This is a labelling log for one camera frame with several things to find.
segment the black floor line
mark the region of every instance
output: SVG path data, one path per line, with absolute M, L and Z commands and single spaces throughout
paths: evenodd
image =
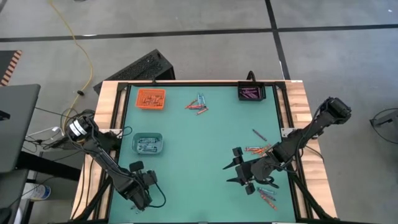
M 183 35 L 214 35 L 214 34 L 258 34 L 271 32 L 271 28 L 248 28 L 248 29 L 217 29 L 217 30 L 186 30 L 186 31 L 168 31 L 168 32 L 143 32 L 127 34 L 93 34 L 76 35 L 76 40 L 95 40 L 95 39 L 118 39 L 135 37 L 169 37 Z M 11 37 L 0 38 L 0 42 L 35 42 L 52 40 L 72 40 L 71 36 L 56 37 Z
M 185 31 L 125 33 L 125 34 L 76 35 L 75 37 L 76 40 L 96 40 L 96 39 L 118 39 L 118 38 L 137 38 L 137 37 L 170 37 L 170 36 L 184 36 L 184 35 L 259 34 L 259 33 L 268 33 L 268 32 L 281 33 L 281 32 L 314 32 L 314 31 L 372 30 L 372 29 L 398 29 L 398 24 L 326 26 L 326 27 L 285 27 L 285 28 L 276 28 L 276 29 L 247 28 L 247 29 L 217 29 L 217 30 L 185 30 Z M 0 38 L 0 42 L 36 42 L 36 41 L 53 41 L 53 40 L 72 40 L 72 37 L 68 35 L 68 36 L 53 36 L 53 37 Z
M 276 51 L 278 54 L 280 67 L 282 69 L 282 74 L 286 80 L 290 80 L 289 69 L 287 68 L 284 49 L 282 47 L 282 42 L 280 41 L 278 27 L 276 26 L 276 20 L 275 20 L 274 11 L 272 10 L 271 0 L 265 0 L 265 2 L 267 5 L 269 21 L 271 22 L 272 35 L 274 36 Z
M 313 32 L 313 31 L 334 31 L 334 30 L 372 30 L 372 29 L 396 29 L 398 24 L 383 25 L 358 25 L 358 26 L 325 26 L 325 27 L 284 27 L 278 32 Z
M 2 9 L 4 8 L 4 6 L 6 5 L 6 3 L 7 3 L 7 0 L 2 0 L 0 2 L 0 13 L 1 13 Z

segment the red marker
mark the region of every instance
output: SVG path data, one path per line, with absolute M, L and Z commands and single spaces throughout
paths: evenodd
M 201 111 L 197 112 L 197 115 L 199 115 L 199 114 L 201 114 L 201 113 L 205 112 L 206 110 L 208 110 L 208 108 L 205 108 L 205 109 L 203 109 L 203 110 L 201 110 Z
M 194 100 L 194 101 L 192 101 L 189 105 L 187 105 L 186 107 L 185 107 L 185 109 L 187 109 L 189 106 L 191 106 L 192 104 L 194 104 L 194 102 L 196 102 L 197 100 Z

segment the white bottle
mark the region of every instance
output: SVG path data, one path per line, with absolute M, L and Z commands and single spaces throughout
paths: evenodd
M 51 194 L 51 188 L 46 185 L 26 183 L 21 199 L 45 200 Z

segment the yellow cable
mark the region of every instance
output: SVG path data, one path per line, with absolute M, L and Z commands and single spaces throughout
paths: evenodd
M 63 23 L 65 24 L 65 26 L 68 28 L 68 30 L 69 30 L 70 34 L 72 35 L 73 41 L 75 42 L 76 46 L 78 46 L 78 47 L 83 51 L 83 53 L 86 55 L 86 58 L 87 58 L 88 63 L 90 64 L 90 78 L 88 79 L 88 81 L 86 82 L 86 84 L 83 86 L 83 88 L 80 90 L 80 91 L 83 91 L 83 90 L 88 86 L 88 84 L 90 84 L 91 80 L 93 79 L 93 64 L 92 64 L 92 62 L 91 62 L 91 60 L 90 60 L 90 57 L 88 56 L 87 52 L 86 52 L 86 51 L 84 50 L 84 48 L 76 41 L 75 35 L 73 34 L 73 31 L 72 31 L 72 29 L 70 28 L 68 22 L 63 18 L 61 12 L 58 11 L 58 9 L 54 6 L 53 0 L 49 0 L 49 4 L 50 4 L 51 7 L 54 9 L 54 11 L 58 14 L 59 18 L 61 18 L 61 20 L 63 21 Z M 79 96 L 80 96 L 80 95 L 78 94 L 78 95 L 76 96 L 75 100 L 73 100 L 73 103 L 72 103 L 72 105 L 69 107 L 68 113 L 67 113 L 67 115 L 66 115 L 67 117 L 69 117 L 69 114 L 70 114 L 71 110 L 73 109 L 73 107 L 75 106 L 75 104 L 76 104 L 76 102 L 77 102 L 77 99 L 79 99 Z M 62 126 L 62 129 L 64 130 L 64 132 L 65 132 L 65 126 L 66 126 L 66 125 L 67 125 L 67 120 L 65 119 L 64 122 L 63 122 L 63 126 Z

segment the green table surface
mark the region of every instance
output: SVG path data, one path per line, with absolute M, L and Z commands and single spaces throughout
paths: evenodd
M 233 156 L 232 148 L 265 146 L 281 140 L 275 99 L 271 86 L 266 87 L 267 98 L 258 101 L 239 101 L 235 86 L 158 86 L 166 90 L 163 110 L 142 110 L 136 107 L 139 88 L 132 86 L 125 126 L 132 134 L 123 137 L 119 165 L 127 168 L 136 161 L 144 163 L 144 170 L 155 170 L 158 184 L 167 197 L 162 208 L 148 208 L 136 214 L 132 201 L 113 193 L 110 223 L 177 223 L 177 222 L 294 222 L 292 196 L 285 172 L 274 171 L 272 176 L 279 189 L 259 185 L 277 192 L 277 211 L 260 197 L 258 192 L 246 195 L 244 187 L 227 182 L 236 177 L 234 168 L 223 170 Z M 208 111 L 196 115 L 197 110 L 184 107 L 203 93 Z M 252 132 L 259 131 L 263 141 Z M 135 133 L 161 133 L 163 151 L 156 155 L 140 155 L 132 150 Z M 245 161 L 257 158 L 244 152 Z M 150 186 L 152 205 L 160 205 L 163 197 Z

